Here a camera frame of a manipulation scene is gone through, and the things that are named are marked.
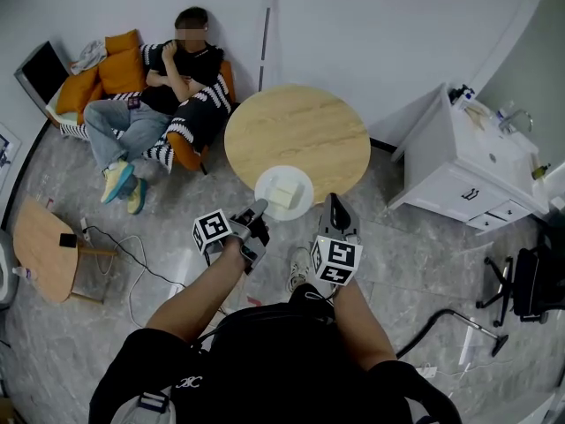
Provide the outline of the white vanity cabinet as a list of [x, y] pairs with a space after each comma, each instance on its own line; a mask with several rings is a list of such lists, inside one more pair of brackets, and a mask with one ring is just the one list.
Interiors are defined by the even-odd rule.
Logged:
[[549, 200], [538, 148], [484, 104], [449, 99], [439, 86], [433, 103], [394, 152], [404, 162], [403, 190], [388, 209], [411, 205], [487, 233], [531, 214], [544, 215]]

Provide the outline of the small wooden side table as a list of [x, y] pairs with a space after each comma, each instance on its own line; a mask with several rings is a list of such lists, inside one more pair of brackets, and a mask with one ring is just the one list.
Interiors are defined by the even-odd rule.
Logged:
[[13, 249], [22, 267], [34, 272], [34, 285], [48, 301], [63, 303], [69, 298], [102, 304], [73, 290], [80, 257], [100, 255], [113, 258], [115, 250], [89, 247], [81, 237], [75, 248], [61, 247], [61, 233], [74, 233], [72, 228], [31, 196], [22, 201], [13, 230]]

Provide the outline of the round wooden table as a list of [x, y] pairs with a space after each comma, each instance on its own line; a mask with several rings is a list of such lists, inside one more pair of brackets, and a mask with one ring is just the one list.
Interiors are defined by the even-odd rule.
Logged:
[[275, 166], [293, 166], [313, 184], [313, 202], [348, 192], [365, 174], [371, 144], [357, 112], [326, 90], [283, 85], [241, 103], [224, 133], [235, 174], [254, 188]]

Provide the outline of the small orange cushion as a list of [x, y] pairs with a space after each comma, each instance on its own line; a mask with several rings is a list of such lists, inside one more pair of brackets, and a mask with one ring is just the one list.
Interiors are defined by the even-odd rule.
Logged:
[[107, 36], [105, 38], [105, 49], [108, 56], [112, 56], [123, 51], [136, 49], [139, 46], [139, 35], [136, 29], [124, 34]]

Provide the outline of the white wall poster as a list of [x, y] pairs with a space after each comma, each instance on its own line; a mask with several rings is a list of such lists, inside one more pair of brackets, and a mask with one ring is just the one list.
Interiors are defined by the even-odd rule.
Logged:
[[0, 191], [8, 177], [21, 141], [0, 122]]

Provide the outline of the grey crumpled cloth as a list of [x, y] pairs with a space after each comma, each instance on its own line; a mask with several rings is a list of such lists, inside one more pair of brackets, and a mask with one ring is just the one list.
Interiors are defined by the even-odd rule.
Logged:
[[73, 75], [87, 71], [108, 56], [104, 40], [94, 40], [87, 44], [87, 46], [80, 52], [79, 59], [73, 62], [70, 66]]

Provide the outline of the person's right forearm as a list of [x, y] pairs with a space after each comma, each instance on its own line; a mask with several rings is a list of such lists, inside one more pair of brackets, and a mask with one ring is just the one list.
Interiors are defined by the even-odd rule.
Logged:
[[397, 360], [388, 336], [368, 306], [355, 279], [333, 298], [335, 321], [349, 355], [365, 370]]

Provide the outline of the black pump bottle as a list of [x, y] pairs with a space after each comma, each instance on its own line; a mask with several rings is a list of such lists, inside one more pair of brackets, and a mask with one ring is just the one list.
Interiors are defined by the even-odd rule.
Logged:
[[455, 105], [461, 99], [470, 100], [474, 95], [474, 90], [464, 84], [462, 84], [459, 88], [452, 88], [448, 92], [448, 98], [451, 105]]

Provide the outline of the person's black shirt torso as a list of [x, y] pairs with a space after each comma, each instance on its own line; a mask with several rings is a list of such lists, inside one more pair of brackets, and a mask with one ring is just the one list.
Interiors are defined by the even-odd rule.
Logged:
[[462, 424], [451, 400], [410, 364], [361, 368], [332, 307], [296, 296], [219, 324], [208, 349], [159, 329], [125, 339], [90, 402], [88, 424], [169, 390], [178, 424]]

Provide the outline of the black office chair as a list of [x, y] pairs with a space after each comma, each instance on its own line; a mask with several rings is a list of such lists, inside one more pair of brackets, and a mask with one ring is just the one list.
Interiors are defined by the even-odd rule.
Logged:
[[565, 229], [542, 231], [535, 247], [522, 248], [516, 258], [509, 256], [505, 262], [500, 270], [490, 257], [484, 259], [500, 288], [489, 300], [476, 302], [476, 308], [483, 309], [502, 301], [494, 327], [503, 325], [509, 303], [521, 322], [544, 324], [551, 311], [565, 310]]

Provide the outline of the person's right white shoe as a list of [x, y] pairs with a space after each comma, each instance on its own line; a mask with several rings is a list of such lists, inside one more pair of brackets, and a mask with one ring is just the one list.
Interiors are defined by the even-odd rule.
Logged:
[[306, 284], [311, 270], [311, 257], [304, 247], [297, 248], [290, 258], [290, 276], [287, 283], [289, 293]]

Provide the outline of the white round appliance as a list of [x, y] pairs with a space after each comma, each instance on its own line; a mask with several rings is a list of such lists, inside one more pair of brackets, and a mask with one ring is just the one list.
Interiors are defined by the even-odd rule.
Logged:
[[19, 285], [19, 277], [12, 273], [18, 267], [12, 238], [0, 229], [0, 308], [9, 306], [16, 294]]

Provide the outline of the large orange cushion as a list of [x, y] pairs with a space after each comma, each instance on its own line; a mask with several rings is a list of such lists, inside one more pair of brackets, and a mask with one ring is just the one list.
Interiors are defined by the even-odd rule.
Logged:
[[98, 73], [106, 95], [141, 92], [146, 86], [143, 62], [137, 48], [110, 55], [99, 64]]

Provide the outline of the black screen grey frame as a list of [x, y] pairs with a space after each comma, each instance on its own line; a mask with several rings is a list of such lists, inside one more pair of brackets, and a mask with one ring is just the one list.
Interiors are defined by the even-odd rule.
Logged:
[[14, 73], [15, 79], [43, 114], [69, 77], [50, 42], [35, 48]]

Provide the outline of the person's left forearm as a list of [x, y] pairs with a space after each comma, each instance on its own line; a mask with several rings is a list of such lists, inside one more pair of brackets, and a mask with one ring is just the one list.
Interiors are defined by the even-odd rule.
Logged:
[[220, 256], [192, 284], [164, 302], [146, 327], [186, 343], [195, 341], [245, 273], [246, 262], [240, 249], [240, 240], [229, 236]]

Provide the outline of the white round plate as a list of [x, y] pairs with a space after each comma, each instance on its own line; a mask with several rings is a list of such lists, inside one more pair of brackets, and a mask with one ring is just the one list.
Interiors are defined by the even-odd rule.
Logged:
[[277, 221], [292, 221], [304, 215], [313, 205], [313, 184], [311, 179], [300, 169], [289, 166], [279, 165], [265, 170], [257, 180], [254, 188], [254, 195], [256, 199], [264, 198], [267, 200], [267, 189], [270, 181], [274, 177], [293, 178], [300, 181], [305, 186], [305, 191], [301, 201], [298, 205], [290, 210], [283, 210], [277, 208], [269, 203], [265, 214]]

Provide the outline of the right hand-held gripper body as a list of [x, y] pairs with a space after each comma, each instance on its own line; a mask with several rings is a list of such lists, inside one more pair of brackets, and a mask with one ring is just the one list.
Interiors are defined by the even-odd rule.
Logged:
[[347, 285], [359, 269], [362, 253], [358, 227], [341, 231], [321, 225], [310, 253], [315, 277], [329, 284]]

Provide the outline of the black white striped blanket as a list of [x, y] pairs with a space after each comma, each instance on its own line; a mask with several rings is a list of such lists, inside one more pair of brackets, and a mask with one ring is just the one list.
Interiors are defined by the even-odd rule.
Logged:
[[[146, 69], [157, 53], [158, 47], [158, 44], [141, 44], [139, 46], [143, 65]], [[232, 107], [234, 106], [233, 103], [228, 103], [228, 97], [222, 97], [219, 76], [220, 72], [212, 87], [204, 88], [180, 105], [179, 110], [174, 114], [170, 125], [163, 134], [168, 129], [179, 125], [180, 131], [189, 137], [189, 141], [198, 153], [201, 153], [205, 146], [211, 147], [215, 137], [232, 114]]]

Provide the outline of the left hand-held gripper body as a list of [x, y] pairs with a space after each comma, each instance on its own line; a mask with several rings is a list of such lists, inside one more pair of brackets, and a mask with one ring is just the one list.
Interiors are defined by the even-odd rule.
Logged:
[[192, 237], [208, 266], [211, 265], [210, 255], [220, 253], [228, 237], [239, 240], [247, 275], [265, 255], [270, 240], [268, 227], [263, 215], [258, 219], [249, 218], [249, 207], [230, 217], [227, 217], [222, 209], [217, 209], [194, 220]]

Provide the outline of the grey white pole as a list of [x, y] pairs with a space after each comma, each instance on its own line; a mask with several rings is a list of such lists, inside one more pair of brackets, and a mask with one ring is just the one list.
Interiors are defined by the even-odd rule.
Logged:
[[263, 89], [264, 72], [265, 72], [266, 55], [267, 55], [268, 31], [269, 31], [270, 17], [273, 10], [274, 1], [275, 0], [266, 0], [266, 6], [265, 6], [265, 15], [264, 15], [262, 38], [261, 38], [261, 49], [260, 49], [260, 69], [259, 69], [259, 77], [258, 77], [259, 92], [261, 92]]

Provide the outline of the white tofu block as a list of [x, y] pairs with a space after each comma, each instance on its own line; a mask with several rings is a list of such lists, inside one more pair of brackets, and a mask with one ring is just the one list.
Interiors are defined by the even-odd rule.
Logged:
[[305, 186], [293, 178], [274, 177], [267, 189], [267, 200], [270, 204], [283, 210], [295, 208], [301, 201]]

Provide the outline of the long orange cushion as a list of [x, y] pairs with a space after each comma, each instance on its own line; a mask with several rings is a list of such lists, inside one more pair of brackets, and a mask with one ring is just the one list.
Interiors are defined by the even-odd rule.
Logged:
[[76, 112], [82, 114], [88, 103], [102, 97], [102, 83], [99, 80], [98, 67], [92, 67], [78, 75], [69, 76], [62, 85], [56, 113]]

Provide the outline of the chrome faucet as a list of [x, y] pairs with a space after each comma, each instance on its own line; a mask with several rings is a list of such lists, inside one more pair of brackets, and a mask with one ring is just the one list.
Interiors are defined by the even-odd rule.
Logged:
[[514, 128], [513, 123], [519, 116], [525, 116], [528, 119], [528, 132], [530, 133], [533, 128], [533, 119], [528, 111], [522, 109], [515, 110], [500, 121], [499, 129], [501, 130], [501, 132], [507, 134], [514, 133], [516, 129]]

